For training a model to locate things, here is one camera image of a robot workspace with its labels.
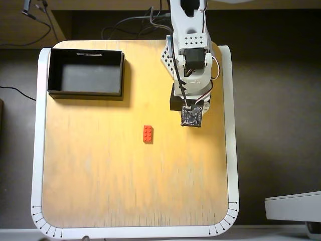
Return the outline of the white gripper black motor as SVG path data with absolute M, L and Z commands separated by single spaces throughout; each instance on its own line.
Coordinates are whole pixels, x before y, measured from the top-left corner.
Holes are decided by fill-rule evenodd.
M 176 73 L 172 73 L 174 83 L 170 96 L 170 110 L 181 111 L 185 105 L 184 96 L 180 89 Z M 213 79 L 210 72 L 189 72 L 181 76 L 182 87 L 186 96 L 186 102 L 190 105 L 200 105 L 202 114 L 210 109 L 211 91 L 213 89 Z

